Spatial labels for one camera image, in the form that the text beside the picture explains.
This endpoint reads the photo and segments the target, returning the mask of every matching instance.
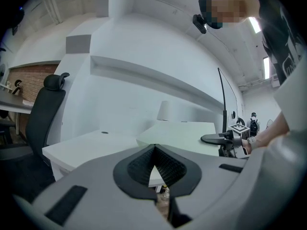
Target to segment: brick wall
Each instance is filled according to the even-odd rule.
[[[10,70],[7,81],[11,82],[11,88],[14,90],[15,81],[20,79],[22,83],[22,91],[18,91],[17,95],[21,95],[25,100],[35,102],[37,94],[44,87],[44,79],[46,76],[53,74],[58,65],[38,65],[13,68]],[[10,113],[10,117],[15,120],[14,113]],[[20,132],[25,136],[25,126],[28,122],[29,114],[20,114]]]

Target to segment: chair backrest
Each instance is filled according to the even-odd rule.
[[[25,134],[33,153],[42,158],[47,164],[50,161],[43,155],[42,148],[47,146],[49,130],[66,92],[62,90],[64,78],[68,73],[61,76],[51,74],[44,80],[44,87],[38,92],[33,105]]]

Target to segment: black t-shirt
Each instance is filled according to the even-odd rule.
[[[306,44],[287,10],[278,0],[259,2],[258,22],[263,33],[263,46],[282,84],[299,63]]]

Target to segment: person's arm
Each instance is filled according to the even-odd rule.
[[[272,125],[270,125],[266,130],[262,131],[255,136],[256,144],[258,148],[266,147],[271,140],[274,138],[284,135],[289,131],[289,126],[282,113],[279,113],[277,118],[274,120]],[[242,145],[248,153],[251,153],[251,147],[247,140],[242,140]]]

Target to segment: black office chair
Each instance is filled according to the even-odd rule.
[[[31,202],[54,182],[50,161],[42,152],[49,130],[64,97],[64,78],[68,73],[49,75],[36,98],[25,129],[29,146],[0,146],[0,165],[10,182],[11,191]]]

